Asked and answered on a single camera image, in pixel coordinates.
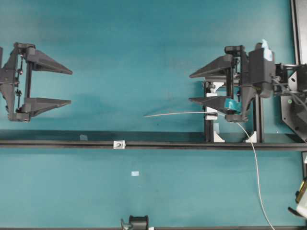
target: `white sticker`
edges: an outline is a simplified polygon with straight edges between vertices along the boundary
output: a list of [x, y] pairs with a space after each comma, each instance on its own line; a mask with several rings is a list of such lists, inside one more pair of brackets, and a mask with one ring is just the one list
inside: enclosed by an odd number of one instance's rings
[[140, 175], [139, 171], [132, 171], [131, 172], [131, 176], [139, 176], [139, 175]]

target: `teal surface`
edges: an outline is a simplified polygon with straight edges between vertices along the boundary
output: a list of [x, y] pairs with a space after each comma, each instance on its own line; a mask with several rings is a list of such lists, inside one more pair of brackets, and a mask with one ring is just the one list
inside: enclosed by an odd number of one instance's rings
[[[72, 104], [30, 123], [9, 122], [0, 110], [1, 129], [202, 132], [202, 115], [142, 116], [199, 111], [188, 98], [203, 95], [201, 83], [188, 75], [224, 46], [250, 51], [265, 38], [277, 62], [293, 63], [289, 7], [288, 0], [2, 0], [3, 61], [14, 42], [34, 43], [74, 74], [34, 73], [33, 97]], [[264, 104], [266, 133], [291, 133], [278, 98]], [[223, 120], [220, 131], [242, 136]], [[300, 153], [259, 157], [273, 225], [304, 225], [286, 210], [302, 180]], [[266, 225], [253, 153], [0, 149], [0, 227], [118, 227], [130, 214], [149, 215], [152, 226]]]
[[[302, 181], [299, 152], [258, 152], [262, 198], [273, 225], [290, 214]], [[139, 176], [131, 176], [138, 171]], [[267, 225], [252, 151], [3, 149], [1, 227]]]
[[[201, 132], [202, 115], [142, 116], [200, 111], [188, 100], [203, 95], [200, 79], [189, 74], [225, 46], [251, 51], [264, 38], [276, 62], [294, 60], [288, 0], [2, 0], [0, 30], [4, 59], [15, 41], [34, 43], [74, 72], [34, 73], [33, 97], [72, 104], [29, 124], [1, 110], [3, 129]], [[291, 133], [278, 100], [265, 100], [265, 131]], [[241, 132], [223, 119], [220, 129]]]

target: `gray cable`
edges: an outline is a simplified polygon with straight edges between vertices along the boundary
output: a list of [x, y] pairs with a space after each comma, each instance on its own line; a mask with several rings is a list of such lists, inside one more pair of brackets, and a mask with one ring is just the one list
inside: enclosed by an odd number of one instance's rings
[[213, 114], [213, 113], [209, 113], [209, 112], [179, 112], [179, 113], [167, 113], [167, 114], [145, 115], [144, 117], [165, 116], [165, 115], [176, 115], [176, 114]]
[[[156, 115], [147, 115], [147, 116], [144, 116], [144, 117], [153, 117], [153, 116], [163, 116], [163, 115], [176, 115], [176, 114], [206, 114], [208, 112], [179, 112], [179, 113], [168, 113], [168, 114], [156, 114]], [[264, 205], [263, 205], [263, 201], [262, 201], [262, 197], [261, 197], [261, 188], [260, 188], [260, 175], [259, 175], [259, 168], [258, 168], [258, 159], [257, 159], [257, 154], [256, 154], [256, 150], [255, 150], [255, 147], [254, 147], [254, 144], [253, 142], [251, 141], [250, 139], [250, 136], [248, 135], [247, 131], [239, 124], [239, 123], [236, 123], [238, 126], [241, 127], [241, 129], [245, 132], [246, 136], [248, 137], [249, 139], [249, 142], [253, 148], [253, 151], [254, 151], [254, 156], [255, 156], [255, 163], [256, 163], [256, 172], [257, 172], [257, 186], [258, 186], [258, 196], [259, 196], [259, 201], [260, 201], [260, 204], [261, 204], [261, 210], [263, 212], [263, 215], [266, 219], [266, 221], [268, 222], [269, 226], [272, 228], [272, 230], [275, 230], [275, 228], [273, 227], [273, 225], [271, 224], [268, 216], [267, 216], [267, 213], [265, 211], [265, 208], [264, 208]]]
[[241, 129], [243, 129], [243, 131], [245, 132], [246, 136], [248, 137], [249, 142], [250, 142], [250, 144], [251, 144], [251, 146], [253, 148], [254, 156], [255, 156], [255, 163], [256, 163], [256, 171], [257, 171], [258, 196], [259, 196], [259, 201], [260, 201], [260, 204], [261, 204], [261, 209], [262, 209], [263, 215], [264, 215], [266, 221], [268, 222], [269, 226], [272, 228], [272, 230], [275, 230], [275, 228], [273, 227], [273, 225], [269, 221], [269, 218], [268, 218], [267, 213], [266, 213], [266, 211], [264, 209], [263, 201], [262, 201], [262, 198], [261, 198], [261, 188], [260, 188], [260, 176], [259, 176], [259, 168], [258, 168], [258, 159], [257, 159], [257, 154], [256, 154], [256, 151], [255, 151], [254, 144], [251, 141], [250, 136], [248, 135], [247, 131], [239, 123], [236, 123], [236, 124], [238, 126], [240, 126]]

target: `white bracket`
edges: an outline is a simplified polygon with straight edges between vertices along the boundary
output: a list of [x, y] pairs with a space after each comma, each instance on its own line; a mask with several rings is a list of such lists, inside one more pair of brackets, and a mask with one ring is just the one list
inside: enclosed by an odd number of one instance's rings
[[216, 131], [213, 131], [213, 141], [214, 142], [225, 142], [225, 140], [222, 139], [220, 135], [217, 134]]
[[124, 140], [115, 140], [113, 141], [113, 149], [115, 150], [124, 150], [126, 147], [126, 142]]
[[257, 143], [257, 132], [254, 131], [254, 133], [250, 136], [250, 138], [245, 140], [246, 143]]

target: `black plastic part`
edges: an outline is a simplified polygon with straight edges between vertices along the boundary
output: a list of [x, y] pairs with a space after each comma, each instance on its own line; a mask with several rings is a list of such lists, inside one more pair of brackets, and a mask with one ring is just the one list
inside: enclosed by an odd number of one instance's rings
[[253, 50], [248, 56], [250, 83], [255, 86], [260, 97], [269, 98], [272, 92], [272, 77], [275, 77], [276, 72], [274, 53], [272, 52], [272, 61], [264, 58], [264, 48]]
[[263, 99], [259, 95], [255, 96], [253, 101], [253, 121], [254, 131], [257, 132], [257, 142], [264, 142], [264, 115], [263, 115]]
[[148, 216], [144, 217], [129, 217], [129, 223], [132, 224], [133, 230], [148, 230], [149, 219]]
[[307, 90], [307, 65], [303, 65], [296, 72], [297, 77], [297, 90], [305, 91]]
[[[21, 92], [18, 90], [21, 69], [17, 68], [19, 56], [21, 56], [22, 60], [24, 59], [27, 63], [24, 104], [21, 107], [19, 107]], [[2, 57], [2, 48], [0, 48], [0, 57]], [[6, 100], [6, 110], [10, 121], [29, 122], [33, 116], [71, 103], [71, 101], [68, 100], [31, 98], [32, 71], [50, 71], [72, 74], [72, 71], [67, 69], [65, 66], [57, 63], [43, 52], [36, 50], [35, 45], [15, 43], [9, 60], [3, 68], [0, 68], [0, 92]], [[15, 94], [18, 96], [18, 107], [16, 110]]]
[[224, 70], [231, 68], [232, 63], [233, 63], [233, 56], [230, 54], [226, 54], [224, 56], [218, 57], [208, 65], [192, 73], [189, 77], [200, 78], [200, 77], [206, 77], [207, 75], [209, 76], [225, 75]]

